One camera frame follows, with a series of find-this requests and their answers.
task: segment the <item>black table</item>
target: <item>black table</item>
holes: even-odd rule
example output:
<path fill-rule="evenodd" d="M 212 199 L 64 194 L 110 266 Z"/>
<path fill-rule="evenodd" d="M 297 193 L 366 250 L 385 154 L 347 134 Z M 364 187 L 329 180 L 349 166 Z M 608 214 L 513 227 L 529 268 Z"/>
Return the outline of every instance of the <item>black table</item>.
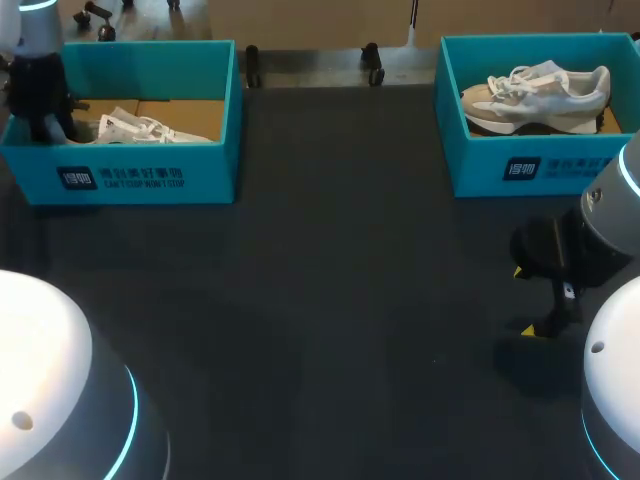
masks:
<path fill-rule="evenodd" d="M 246 92 L 231 206 L 35 214 L 2 184 L 5 268 L 121 353 L 178 480 L 583 478 L 584 332 L 520 337 L 551 290 L 508 256 L 575 199 L 454 200 L 431 96 Z"/>

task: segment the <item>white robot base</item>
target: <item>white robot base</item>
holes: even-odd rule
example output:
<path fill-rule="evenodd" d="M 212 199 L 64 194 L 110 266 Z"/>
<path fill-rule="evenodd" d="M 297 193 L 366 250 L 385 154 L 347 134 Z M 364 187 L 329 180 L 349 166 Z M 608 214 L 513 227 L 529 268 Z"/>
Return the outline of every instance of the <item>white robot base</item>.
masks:
<path fill-rule="evenodd" d="M 158 412 L 69 297 L 0 271 L 0 332 L 0 479 L 168 478 Z"/>
<path fill-rule="evenodd" d="M 584 350 L 582 426 L 592 480 L 640 474 L 640 277 L 600 308 Z"/>

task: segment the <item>shoelace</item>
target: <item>shoelace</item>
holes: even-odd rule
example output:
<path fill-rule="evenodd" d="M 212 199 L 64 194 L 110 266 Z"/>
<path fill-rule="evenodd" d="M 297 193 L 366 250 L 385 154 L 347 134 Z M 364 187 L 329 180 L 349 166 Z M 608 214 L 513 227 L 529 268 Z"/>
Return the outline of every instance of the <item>shoelace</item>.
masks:
<path fill-rule="evenodd" d="M 133 139 L 136 143 L 168 143 L 167 140 L 173 140 L 175 137 L 176 132 L 174 130 L 157 120 L 149 117 L 140 117 L 140 119 L 147 123 L 142 123 L 138 126 L 142 137 L 134 137 Z M 159 137 L 153 135 L 156 131 L 160 132 Z"/>
<path fill-rule="evenodd" d="M 531 78 L 531 74 L 529 75 L 519 75 L 520 72 L 526 70 L 529 67 L 516 67 L 511 70 L 511 74 L 509 78 L 507 77 L 489 77 L 487 78 L 487 84 L 489 85 L 489 90 L 491 90 L 491 96 L 493 98 L 498 98 L 500 100 L 504 100 L 506 97 L 511 96 L 513 94 L 523 94 L 523 93 L 535 93 L 537 89 L 527 81 Z"/>

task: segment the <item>teal box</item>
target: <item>teal box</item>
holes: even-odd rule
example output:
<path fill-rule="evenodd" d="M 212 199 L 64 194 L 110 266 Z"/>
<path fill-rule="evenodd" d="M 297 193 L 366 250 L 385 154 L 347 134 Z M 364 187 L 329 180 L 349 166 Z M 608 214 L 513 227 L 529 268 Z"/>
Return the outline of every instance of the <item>teal box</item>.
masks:
<path fill-rule="evenodd" d="M 233 202 L 242 123 L 234 42 L 75 43 L 62 57 L 76 98 L 224 100 L 220 141 L 38 146 L 12 117 L 0 152 L 32 205 Z"/>
<path fill-rule="evenodd" d="M 609 68 L 622 133 L 472 137 L 460 92 L 546 60 L 569 71 Z M 456 197 L 579 194 L 640 129 L 640 56 L 626 34 L 444 37 L 434 103 Z"/>

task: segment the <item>shoe sole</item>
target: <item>shoe sole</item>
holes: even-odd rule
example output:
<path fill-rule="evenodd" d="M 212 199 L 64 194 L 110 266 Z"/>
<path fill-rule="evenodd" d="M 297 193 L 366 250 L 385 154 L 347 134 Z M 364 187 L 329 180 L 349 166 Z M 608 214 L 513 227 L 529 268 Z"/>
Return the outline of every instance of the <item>shoe sole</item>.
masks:
<path fill-rule="evenodd" d="M 523 122 L 491 122 L 471 115 L 465 114 L 467 120 L 477 125 L 482 130 L 497 135 L 513 135 L 523 127 L 530 125 L 542 125 L 550 129 L 549 133 L 570 133 L 576 135 L 588 135 L 598 133 L 602 122 L 600 116 L 591 118 L 580 118 L 574 116 L 550 115 L 548 117 L 536 118 Z"/>

